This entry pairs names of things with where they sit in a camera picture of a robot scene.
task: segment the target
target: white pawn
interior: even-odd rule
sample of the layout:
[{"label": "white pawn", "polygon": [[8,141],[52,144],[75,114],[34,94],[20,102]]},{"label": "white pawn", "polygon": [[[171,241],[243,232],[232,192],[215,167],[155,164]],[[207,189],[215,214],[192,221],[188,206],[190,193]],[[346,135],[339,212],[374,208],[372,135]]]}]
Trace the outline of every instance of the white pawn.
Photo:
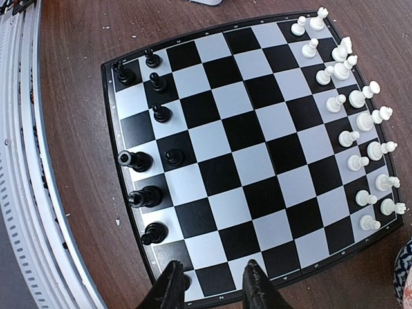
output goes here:
[{"label": "white pawn", "polygon": [[382,106],[380,109],[374,110],[372,115],[361,113],[356,118],[356,124],[361,131],[368,132],[372,130],[373,124],[381,124],[383,120],[389,120],[392,114],[393,109]]},{"label": "white pawn", "polygon": [[387,198],[382,202],[382,205],[380,205],[380,211],[385,215],[389,216],[392,212],[395,212],[397,214],[405,214],[406,212],[406,205],[404,203],[396,203],[391,200],[390,198]]},{"label": "white pawn", "polygon": [[391,153],[398,147],[397,143],[388,142],[382,145],[378,142],[372,142],[368,145],[368,156],[373,161],[379,161],[387,153]]},{"label": "white pawn", "polygon": [[326,18],[329,14],[329,11],[325,8],[320,8],[317,11],[317,17],[310,20],[310,26],[316,30],[321,31],[324,28],[323,19]]},{"label": "white pawn", "polygon": [[360,190],[355,197],[356,204],[359,206],[373,205],[378,202],[378,198],[375,195],[369,194],[367,190]]},{"label": "white pawn", "polygon": [[339,134],[339,143],[342,145],[342,147],[350,147],[354,141],[359,139],[359,137],[361,137],[361,135],[358,131],[343,131],[341,134]]},{"label": "white pawn", "polygon": [[290,31],[292,31],[294,35],[300,37],[304,34],[305,24],[306,24],[306,17],[301,16],[298,18],[297,23],[292,25],[292,27],[290,28]]},{"label": "white pawn", "polygon": [[325,86],[330,83],[330,80],[331,80],[330,77],[332,75],[333,75],[333,66],[327,66],[325,70],[321,70],[316,73],[316,81],[320,85]]},{"label": "white pawn", "polygon": [[351,171],[357,172],[360,171],[360,169],[364,166],[367,166],[369,164],[369,158],[366,156],[358,156],[357,154],[354,154],[353,156],[350,156],[348,159],[348,167]]},{"label": "white pawn", "polygon": [[365,215],[360,219],[360,228],[362,230],[379,230],[380,222],[373,219],[370,215]]},{"label": "white pawn", "polygon": [[309,44],[306,44],[302,47],[302,54],[306,58],[313,58],[316,56],[316,47],[319,45],[317,39],[312,39],[309,41]]},{"label": "white pawn", "polygon": [[337,97],[329,98],[326,101],[326,108],[331,113],[338,113],[342,105],[346,102],[346,97],[344,95],[338,95]]},{"label": "white pawn", "polygon": [[358,63],[358,56],[350,56],[343,63],[338,62],[333,67],[333,74],[339,80],[346,80],[350,76],[350,70]]},{"label": "white pawn", "polygon": [[367,98],[380,93],[380,86],[377,82],[372,81],[369,86],[364,86],[362,91],[353,90],[349,94],[349,102],[354,108],[361,108],[365,105]]},{"label": "white pawn", "polygon": [[379,191],[386,191],[392,187],[399,188],[400,180],[397,177],[389,177],[388,175],[381,174],[376,177],[375,181],[376,189]]},{"label": "white pawn", "polygon": [[332,57],[337,62],[344,62],[350,53],[352,53],[352,41],[350,37],[344,37],[340,45],[332,50]]}]

